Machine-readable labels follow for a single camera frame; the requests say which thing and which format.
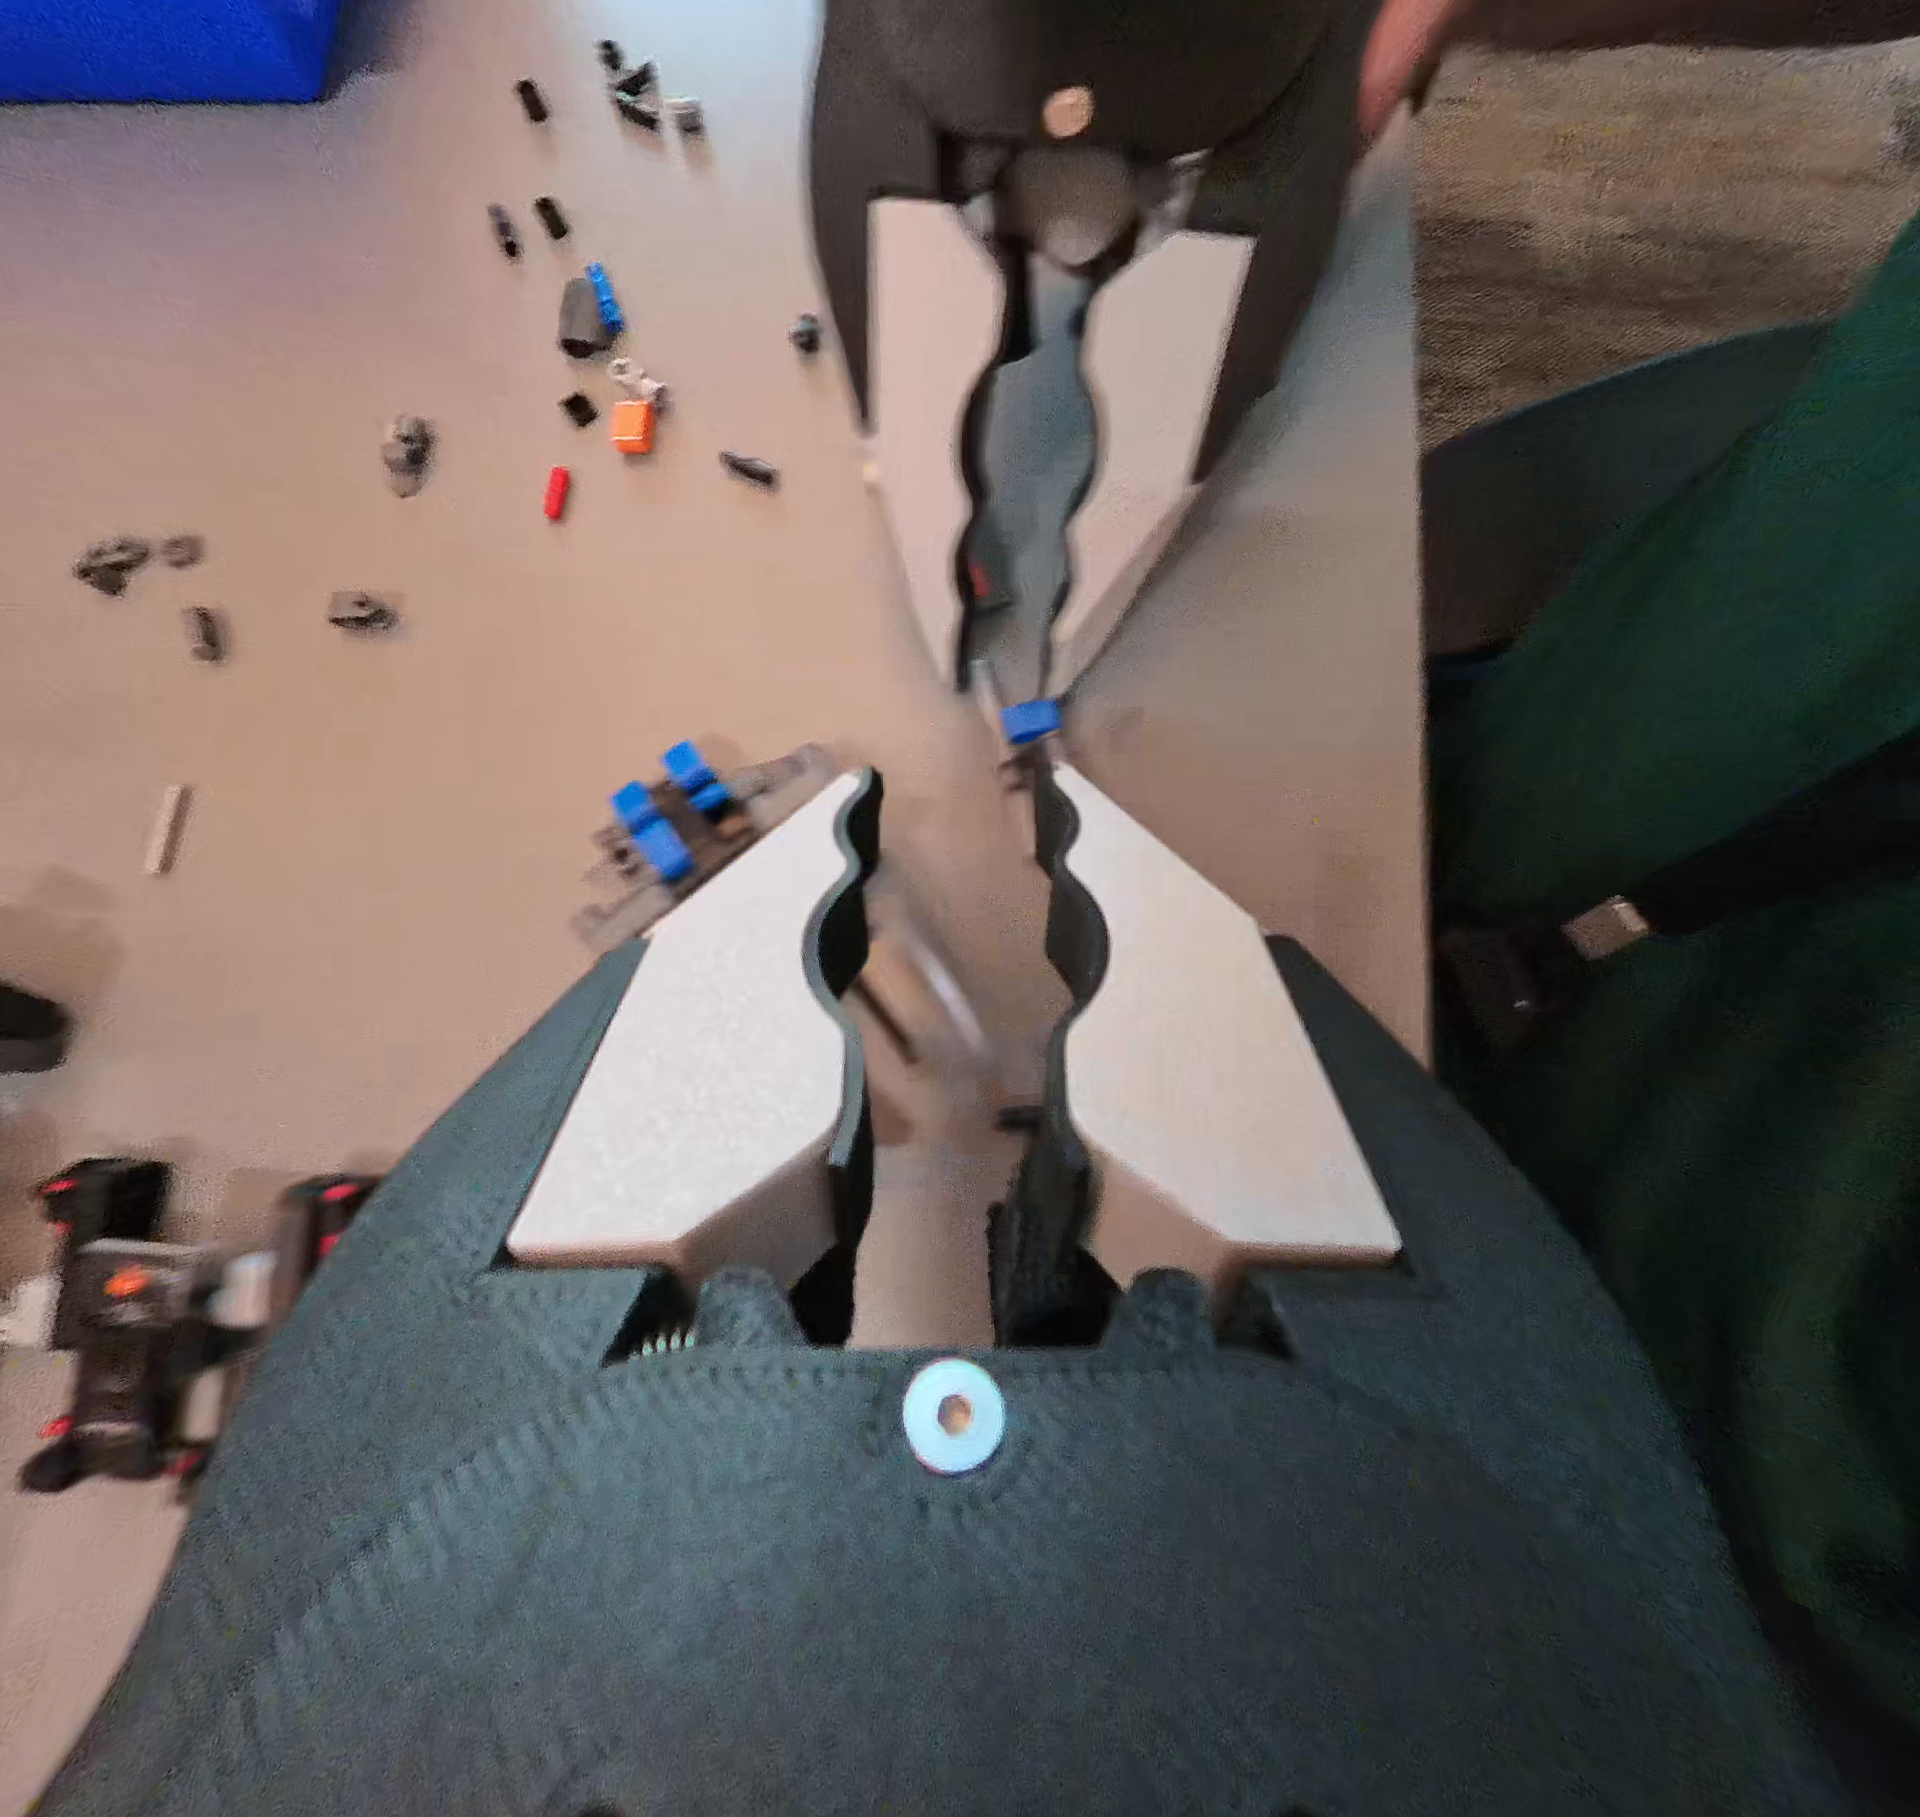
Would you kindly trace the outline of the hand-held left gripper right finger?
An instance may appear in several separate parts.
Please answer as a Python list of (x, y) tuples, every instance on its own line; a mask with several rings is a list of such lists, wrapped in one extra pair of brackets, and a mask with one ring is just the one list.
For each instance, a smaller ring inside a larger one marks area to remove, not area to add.
[(1404, 1238), (1268, 941), (1070, 764), (1035, 784), (1048, 954), (1067, 980), (1056, 1090), (1085, 1169), (1070, 1242), (1116, 1284), (1186, 1271), (1389, 1268)]

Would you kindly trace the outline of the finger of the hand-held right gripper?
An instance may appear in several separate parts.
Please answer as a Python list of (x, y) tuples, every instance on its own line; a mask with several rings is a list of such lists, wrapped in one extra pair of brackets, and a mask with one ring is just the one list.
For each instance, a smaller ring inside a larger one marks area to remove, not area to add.
[(997, 364), (1005, 273), (953, 203), (868, 207), (868, 457), (934, 675), (962, 686), (962, 550), (974, 514), (967, 417)]
[(1089, 298), (1078, 369), (1092, 465), (1061, 527), (1048, 679), (1089, 672), (1197, 498), (1197, 457), (1252, 257), (1245, 236), (1171, 229)]

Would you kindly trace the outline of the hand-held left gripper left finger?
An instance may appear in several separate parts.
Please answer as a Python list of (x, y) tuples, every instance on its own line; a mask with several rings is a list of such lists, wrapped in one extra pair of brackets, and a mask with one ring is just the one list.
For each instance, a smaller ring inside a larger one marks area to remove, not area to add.
[(660, 1268), (851, 1271), (874, 1131), (845, 991), (868, 960), (882, 776), (845, 769), (638, 941), (507, 1254)]

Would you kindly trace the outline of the grey winged brick assembly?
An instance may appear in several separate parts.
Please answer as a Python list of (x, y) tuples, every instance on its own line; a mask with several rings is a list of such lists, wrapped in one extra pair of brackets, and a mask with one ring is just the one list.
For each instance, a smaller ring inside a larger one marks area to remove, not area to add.
[[(662, 750), (653, 782), (610, 794), (594, 830), (594, 862), (575, 935), (605, 954), (642, 936), (712, 876), (764, 842), (838, 777), (831, 750), (805, 743), (783, 757), (714, 766), (696, 743)], [(935, 941), (909, 875), (878, 857), (864, 888), (868, 960), (848, 998), (909, 1069), (955, 1086), (1003, 1086), (1005, 1069), (962, 971)]]

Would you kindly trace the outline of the small black brick assembly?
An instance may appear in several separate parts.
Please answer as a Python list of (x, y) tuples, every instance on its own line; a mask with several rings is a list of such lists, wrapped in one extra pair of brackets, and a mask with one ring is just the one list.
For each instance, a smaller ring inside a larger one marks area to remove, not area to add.
[(70, 1394), (22, 1464), (23, 1493), (85, 1479), (174, 1479), (197, 1490), (252, 1364), (374, 1195), (374, 1172), (326, 1172), (275, 1198), (273, 1238), (223, 1254), (162, 1238), (171, 1167), (78, 1158), (37, 1184), (56, 1238), (49, 1346)]

